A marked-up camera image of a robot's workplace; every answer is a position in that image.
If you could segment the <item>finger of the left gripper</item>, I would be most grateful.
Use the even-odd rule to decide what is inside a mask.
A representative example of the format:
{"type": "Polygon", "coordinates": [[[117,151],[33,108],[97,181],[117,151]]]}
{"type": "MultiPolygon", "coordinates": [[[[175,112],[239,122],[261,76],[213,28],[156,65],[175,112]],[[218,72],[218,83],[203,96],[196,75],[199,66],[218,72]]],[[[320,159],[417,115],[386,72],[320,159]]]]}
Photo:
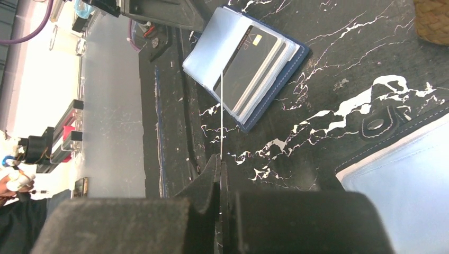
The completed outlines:
{"type": "Polygon", "coordinates": [[[207,4],[195,0],[124,0],[121,14],[136,21],[202,32],[207,25],[207,4]]]}

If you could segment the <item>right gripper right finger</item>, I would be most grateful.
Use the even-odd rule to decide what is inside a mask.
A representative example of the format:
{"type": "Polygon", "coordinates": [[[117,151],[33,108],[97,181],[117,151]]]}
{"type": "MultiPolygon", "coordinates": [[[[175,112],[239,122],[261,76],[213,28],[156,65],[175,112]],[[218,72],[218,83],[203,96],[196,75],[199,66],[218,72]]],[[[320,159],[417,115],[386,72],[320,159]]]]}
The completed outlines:
{"type": "Polygon", "coordinates": [[[393,253],[364,194],[237,189],[226,164],[221,221],[223,253],[393,253]]]}

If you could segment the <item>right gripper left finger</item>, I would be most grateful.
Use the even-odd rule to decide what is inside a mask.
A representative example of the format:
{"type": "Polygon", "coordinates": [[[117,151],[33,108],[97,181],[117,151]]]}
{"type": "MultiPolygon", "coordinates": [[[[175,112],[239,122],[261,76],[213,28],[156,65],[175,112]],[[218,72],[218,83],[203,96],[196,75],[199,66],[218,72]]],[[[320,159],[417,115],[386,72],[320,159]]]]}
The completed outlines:
{"type": "Polygon", "coordinates": [[[221,171],[212,155],[171,198],[75,198],[45,223],[33,253],[214,253],[221,171]]]}

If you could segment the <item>black VIP card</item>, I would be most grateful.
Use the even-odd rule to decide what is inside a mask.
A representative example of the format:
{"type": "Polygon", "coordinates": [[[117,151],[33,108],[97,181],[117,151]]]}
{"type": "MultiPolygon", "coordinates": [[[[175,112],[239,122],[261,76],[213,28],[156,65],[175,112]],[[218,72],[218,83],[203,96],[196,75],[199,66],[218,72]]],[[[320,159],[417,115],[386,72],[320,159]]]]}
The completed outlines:
{"type": "MultiPolygon", "coordinates": [[[[223,70],[223,103],[232,112],[238,111],[254,79],[266,69],[281,47],[282,39],[255,25],[250,25],[223,70]]],[[[220,97],[220,79],[213,91],[220,97]]]]}

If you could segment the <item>navy blue card holder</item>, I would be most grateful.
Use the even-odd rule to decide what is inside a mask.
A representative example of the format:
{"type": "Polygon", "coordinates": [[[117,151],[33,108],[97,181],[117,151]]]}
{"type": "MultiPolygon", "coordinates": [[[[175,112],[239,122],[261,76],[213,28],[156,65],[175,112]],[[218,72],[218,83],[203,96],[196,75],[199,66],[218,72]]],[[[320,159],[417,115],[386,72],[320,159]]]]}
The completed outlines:
{"type": "Polygon", "coordinates": [[[248,132],[309,51],[298,40],[224,5],[215,9],[182,66],[248,132]]]}

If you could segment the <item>grey card edge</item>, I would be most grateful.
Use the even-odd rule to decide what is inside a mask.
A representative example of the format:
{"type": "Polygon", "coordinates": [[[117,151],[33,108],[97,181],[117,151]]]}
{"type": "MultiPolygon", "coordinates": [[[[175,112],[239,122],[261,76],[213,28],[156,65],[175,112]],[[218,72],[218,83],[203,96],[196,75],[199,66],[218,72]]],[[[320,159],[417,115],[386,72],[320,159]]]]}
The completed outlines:
{"type": "Polygon", "coordinates": [[[223,103],[223,92],[224,84],[223,84],[223,70],[220,73],[220,163],[222,163],[223,156],[223,111],[224,111],[224,103],[223,103]]]}

